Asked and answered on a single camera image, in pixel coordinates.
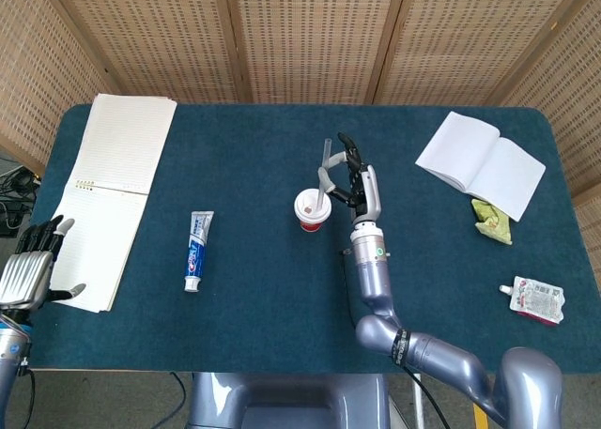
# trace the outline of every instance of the white paper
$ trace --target white paper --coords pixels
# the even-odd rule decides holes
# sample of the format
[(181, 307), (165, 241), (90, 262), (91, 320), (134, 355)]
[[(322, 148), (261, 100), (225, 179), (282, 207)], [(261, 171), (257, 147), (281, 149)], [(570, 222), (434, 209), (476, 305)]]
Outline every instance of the white paper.
[(450, 112), (415, 162), (519, 221), (545, 165), (484, 121)]
[(53, 289), (86, 288), (58, 301), (109, 311), (127, 263), (177, 104), (100, 94), (56, 210), (75, 224), (54, 265)]
[(465, 192), (498, 139), (496, 127), (450, 112), (415, 163)]
[(544, 172), (543, 163), (516, 143), (500, 138), (471, 182), (468, 193), (519, 221)]
[(60, 303), (91, 312), (111, 310), (147, 196), (132, 192), (67, 187), (54, 215), (75, 220), (60, 250), (53, 290), (85, 283), (74, 299)]
[(148, 194), (177, 104), (98, 94), (69, 182)]

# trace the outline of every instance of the floor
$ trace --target floor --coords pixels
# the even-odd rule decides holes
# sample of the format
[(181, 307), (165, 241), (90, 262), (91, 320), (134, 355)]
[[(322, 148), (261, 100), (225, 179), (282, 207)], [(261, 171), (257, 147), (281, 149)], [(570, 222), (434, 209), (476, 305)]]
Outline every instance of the floor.
[[(23, 228), (26, 225), (27, 220), (24, 220)], [(1, 268), (15, 245), (16, 239), (0, 238)], [(180, 377), (187, 391), (190, 391), (191, 375), (181, 373)], [(409, 427), (415, 427), (410, 379), (403, 374), (389, 375), (388, 379), (392, 398), (405, 415)], [(472, 404), (468, 399), (428, 377), (424, 378), (424, 384), (434, 395), (452, 428), (475, 427)], [(564, 429), (601, 428), (601, 375), (567, 375), (564, 384)], [(29, 396), (29, 380), (19, 378), (8, 405), (7, 429), (23, 426)], [(169, 414), (180, 400), (179, 385), (168, 373), (38, 371), (36, 405), (29, 427), (151, 428)], [(161, 427), (181, 429), (186, 423), (188, 413), (188, 407), (184, 406), (171, 421)], [(443, 427), (428, 403), (425, 404), (425, 427)], [(490, 422), (489, 427), (499, 426)]]

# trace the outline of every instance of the cup lid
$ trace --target cup lid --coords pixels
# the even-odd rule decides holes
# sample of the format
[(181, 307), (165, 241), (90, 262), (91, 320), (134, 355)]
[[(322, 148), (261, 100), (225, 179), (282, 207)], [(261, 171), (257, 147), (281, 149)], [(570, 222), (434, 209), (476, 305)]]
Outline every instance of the cup lid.
[(294, 200), (294, 211), (299, 220), (309, 224), (319, 224), (328, 219), (331, 213), (330, 197), (324, 193), (321, 208), (317, 209), (318, 196), (317, 188), (309, 188), (299, 193)]

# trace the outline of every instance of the red paper cup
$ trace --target red paper cup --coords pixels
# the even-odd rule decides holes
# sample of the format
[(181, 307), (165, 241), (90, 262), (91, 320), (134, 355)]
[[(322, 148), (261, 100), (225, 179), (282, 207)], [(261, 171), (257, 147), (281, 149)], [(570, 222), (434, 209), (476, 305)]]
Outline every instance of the red paper cup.
[(331, 213), (331, 201), (328, 194), (323, 195), (321, 208), (317, 210), (319, 190), (310, 188), (299, 193), (294, 200), (294, 212), (300, 222), (300, 227), (306, 232), (316, 232)]

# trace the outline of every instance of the blue tablecloth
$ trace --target blue tablecloth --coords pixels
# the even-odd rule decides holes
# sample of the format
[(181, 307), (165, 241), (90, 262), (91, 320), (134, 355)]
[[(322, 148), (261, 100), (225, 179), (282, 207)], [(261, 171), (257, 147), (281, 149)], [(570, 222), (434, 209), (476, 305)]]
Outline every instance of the blue tablecloth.
[[(61, 123), (33, 222), (52, 216), (89, 105)], [(480, 235), (470, 197), (414, 162), (449, 111), (478, 117), (547, 166), (514, 245)], [(514, 345), (546, 352), (567, 373), (601, 371), (601, 302), (557, 149), (532, 109), (312, 105), (179, 105), (110, 313), (47, 304), (35, 314), (34, 367), (358, 373), (396, 371), (355, 342), (338, 251), (348, 210), (332, 202), (307, 234), (296, 194), (317, 185), (326, 137), (348, 133), (378, 173), (397, 313), (404, 324), (474, 352), (494, 370)], [(344, 168), (334, 174), (347, 183)], [(214, 210), (199, 294), (183, 291), (190, 214)], [(366, 311), (347, 261), (351, 312)], [(510, 311), (515, 275), (562, 286), (550, 328)]]

